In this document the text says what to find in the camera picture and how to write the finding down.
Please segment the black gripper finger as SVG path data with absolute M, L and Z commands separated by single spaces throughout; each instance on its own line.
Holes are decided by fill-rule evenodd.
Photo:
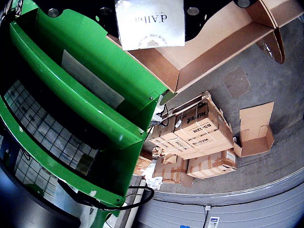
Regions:
M 185 0 L 185 40 L 219 42 L 251 22 L 255 0 Z
M 34 0 L 50 17 L 58 17 L 66 9 L 96 19 L 112 36 L 118 36 L 114 0 Z

